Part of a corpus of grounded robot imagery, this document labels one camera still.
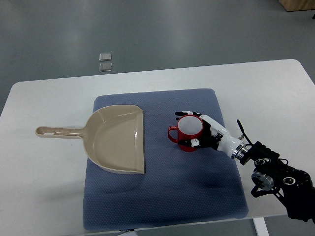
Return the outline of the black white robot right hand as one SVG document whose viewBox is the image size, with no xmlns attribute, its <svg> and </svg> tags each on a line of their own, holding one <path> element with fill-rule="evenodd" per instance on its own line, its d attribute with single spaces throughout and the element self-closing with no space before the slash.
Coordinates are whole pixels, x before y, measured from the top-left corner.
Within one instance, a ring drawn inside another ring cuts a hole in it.
<svg viewBox="0 0 315 236">
<path fill-rule="evenodd" d="M 246 148 L 246 145 L 240 139 L 232 137 L 225 127 L 206 114 L 193 111 L 180 111 L 176 112 L 175 115 L 177 116 L 177 121 L 184 115 L 197 115 L 201 118 L 204 125 L 201 137 L 191 140 L 191 144 L 195 150 L 212 148 L 223 151 L 228 157 L 234 159 L 241 150 Z"/>
</svg>

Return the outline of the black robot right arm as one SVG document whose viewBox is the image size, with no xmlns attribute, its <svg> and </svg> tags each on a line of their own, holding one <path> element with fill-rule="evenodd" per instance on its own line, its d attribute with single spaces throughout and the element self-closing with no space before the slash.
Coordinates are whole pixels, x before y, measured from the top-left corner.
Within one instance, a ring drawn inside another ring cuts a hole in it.
<svg viewBox="0 0 315 236">
<path fill-rule="evenodd" d="M 236 158 L 241 165 L 250 160 L 254 163 L 252 181 L 254 188 L 251 190 L 253 197 L 272 194 L 286 208 L 287 215 L 291 219 L 315 220 L 315 187 L 310 175 L 289 166 L 288 160 L 280 158 L 280 155 L 261 142 L 252 143 L 244 132 L 241 122 L 237 120 L 242 132 L 240 139 L 248 141 L 240 148 Z"/>
</svg>

